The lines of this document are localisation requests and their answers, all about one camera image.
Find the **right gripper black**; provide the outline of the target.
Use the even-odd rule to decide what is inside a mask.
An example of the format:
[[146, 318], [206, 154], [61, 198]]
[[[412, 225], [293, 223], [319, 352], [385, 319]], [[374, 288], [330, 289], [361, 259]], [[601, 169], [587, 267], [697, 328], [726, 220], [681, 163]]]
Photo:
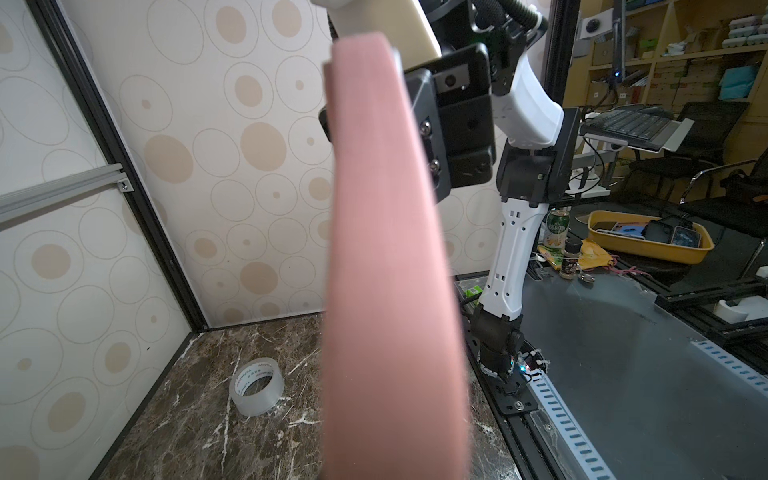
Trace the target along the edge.
[[388, 43], [336, 43], [324, 75], [319, 119], [335, 154], [335, 200], [441, 201], [490, 180], [486, 47], [403, 68]]

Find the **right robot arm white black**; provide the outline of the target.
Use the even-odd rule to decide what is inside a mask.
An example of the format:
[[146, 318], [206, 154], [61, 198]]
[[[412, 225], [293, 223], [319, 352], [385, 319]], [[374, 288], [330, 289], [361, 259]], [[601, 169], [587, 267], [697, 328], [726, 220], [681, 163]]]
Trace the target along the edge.
[[333, 39], [379, 32], [396, 51], [436, 195], [495, 181], [501, 237], [470, 327], [481, 370], [521, 388], [545, 369], [524, 347], [524, 277], [549, 206], [567, 187], [578, 125], [528, 60], [547, 18], [522, 1], [327, 1], [324, 9]]

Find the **phone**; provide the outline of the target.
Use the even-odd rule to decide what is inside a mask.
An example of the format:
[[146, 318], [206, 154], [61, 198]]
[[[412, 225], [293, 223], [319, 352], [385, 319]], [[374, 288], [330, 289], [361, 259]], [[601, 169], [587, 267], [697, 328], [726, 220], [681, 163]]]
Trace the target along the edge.
[[321, 349], [326, 479], [464, 479], [469, 395], [434, 188], [386, 37], [325, 67], [335, 181]]

